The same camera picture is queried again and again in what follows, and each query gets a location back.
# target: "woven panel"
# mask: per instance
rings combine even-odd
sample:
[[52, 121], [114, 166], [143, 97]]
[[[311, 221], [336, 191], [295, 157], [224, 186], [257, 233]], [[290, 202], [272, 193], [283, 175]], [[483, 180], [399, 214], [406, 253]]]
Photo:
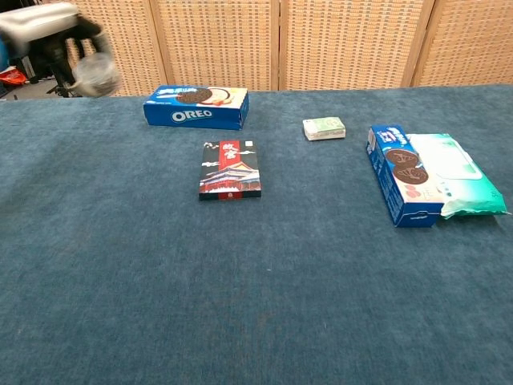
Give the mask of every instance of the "woven panel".
[[[166, 83], [149, 0], [69, 2], [107, 32], [122, 76], [122, 87], [116, 95], [150, 95], [160, 84]], [[71, 62], [76, 62], [76, 51], [71, 55]]]
[[281, 89], [401, 86], [422, 0], [283, 3]]
[[277, 89], [279, 0], [155, 0], [168, 79]]
[[414, 85], [513, 83], [513, 1], [444, 0]]

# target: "oreo logo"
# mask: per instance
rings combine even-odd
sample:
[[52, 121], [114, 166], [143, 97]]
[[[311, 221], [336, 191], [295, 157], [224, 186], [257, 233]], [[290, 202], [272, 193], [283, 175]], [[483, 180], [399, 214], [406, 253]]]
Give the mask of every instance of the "oreo logo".
[[212, 117], [209, 110], [177, 111], [173, 112], [171, 119], [175, 123], [183, 123], [186, 120], [206, 119]]

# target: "cookie image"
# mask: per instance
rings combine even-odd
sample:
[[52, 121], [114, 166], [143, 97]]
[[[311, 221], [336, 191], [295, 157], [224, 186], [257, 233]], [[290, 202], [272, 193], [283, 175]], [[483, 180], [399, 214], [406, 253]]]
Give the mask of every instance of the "cookie image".
[[417, 154], [407, 150], [390, 150], [386, 153], [386, 159], [398, 167], [415, 167], [418, 163]]
[[201, 102], [201, 104], [211, 104], [214, 106], [220, 106], [222, 104], [228, 104], [231, 102], [231, 96], [228, 91], [223, 88], [210, 87], [209, 91], [212, 93], [211, 96]]
[[176, 97], [180, 103], [184, 104], [198, 104], [204, 102], [212, 96], [212, 91], [207, 88], [197, 88], [193, 92], [181, 92]]
[[407, 184], [422, 184], [429, 179], [427, 172], [424, 168], [415, 167], [394, 167], [392, 171], [394, 176], [401, 182]]

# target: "red and black box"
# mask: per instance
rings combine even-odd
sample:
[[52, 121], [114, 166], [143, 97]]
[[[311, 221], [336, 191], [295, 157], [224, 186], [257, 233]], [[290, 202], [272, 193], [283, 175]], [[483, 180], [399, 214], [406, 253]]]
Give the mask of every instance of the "red and black box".
[[252, 140], [224, 140], [203, 145], [200, 200], [260, 196], [257, 147]]

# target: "oreo box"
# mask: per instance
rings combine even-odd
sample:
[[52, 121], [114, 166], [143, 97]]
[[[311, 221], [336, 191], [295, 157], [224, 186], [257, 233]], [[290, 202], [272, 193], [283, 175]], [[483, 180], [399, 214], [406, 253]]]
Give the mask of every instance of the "oreo box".
[[247, 88], [160, 86], [144, 103], [154, 126], [241, 130], [249, 109]]
[[396, 227], [431, 227], [443, 195], [399, 125], [372, 126], [367, 154]]
[[224, 140], [203, 145], [200, 200], [228, 200], [260, 195], [257, 148], [252, 140]]

